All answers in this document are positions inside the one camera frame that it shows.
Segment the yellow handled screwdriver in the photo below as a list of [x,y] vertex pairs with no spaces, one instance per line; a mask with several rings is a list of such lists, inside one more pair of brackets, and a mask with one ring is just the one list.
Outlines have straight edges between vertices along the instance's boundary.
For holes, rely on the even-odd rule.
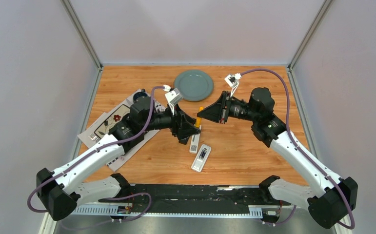
[[[204,109],[204,107],[201,106],[201,107],[199,108],[199,112],[201,112],[203,109]],[[200,118],[200,117],[197,117],[197,118],[196,118],[195,126],[196,126],[197,128],[200,127],[201,120],[202,120],[202,118]]]

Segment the white remote with batteries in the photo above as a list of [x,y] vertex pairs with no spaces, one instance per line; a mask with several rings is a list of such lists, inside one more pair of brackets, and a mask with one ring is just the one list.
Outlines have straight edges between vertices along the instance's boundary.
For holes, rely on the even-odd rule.
[[212,148],[210,146],[202,144],[198,150],[195,160],[191,165],[191,169],[200,173],[211,153],[211,150]]

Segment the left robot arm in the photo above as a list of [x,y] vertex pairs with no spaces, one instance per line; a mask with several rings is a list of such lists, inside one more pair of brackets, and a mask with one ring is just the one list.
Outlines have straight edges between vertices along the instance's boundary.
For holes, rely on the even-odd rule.
[[37,195],[54,221],[70,215],[77,206],[103,199],[125,202],[130,196],[130,184],[119,173],[103,180],[85,183],[93,172],[116,157],[123,156],[142,143],[148,131],[170,129],[179,143],[200,133],[196,120],[176,105],[164,111],[155,110],[149,96],[138,97],[127,113],[93,147],[71,162],[54,169],[41,169],[36,175]]

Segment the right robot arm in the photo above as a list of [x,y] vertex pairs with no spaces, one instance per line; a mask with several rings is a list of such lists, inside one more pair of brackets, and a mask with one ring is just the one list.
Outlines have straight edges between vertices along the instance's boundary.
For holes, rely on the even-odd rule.
[[260,183],[259,198],[263,203],[281,200],[304,208],[325,229],[341,223],[345,216],[352,217],[357,182],[328,169],[301,145],[274,114],[274,105],[268,88],[253,89],[249,101],[223,91],[215,103],[199,111],[197,116],[216,123],[225,123],[229,117],[251,121],[256,139],[286,159],[308,184],[299,186],[272,175]]

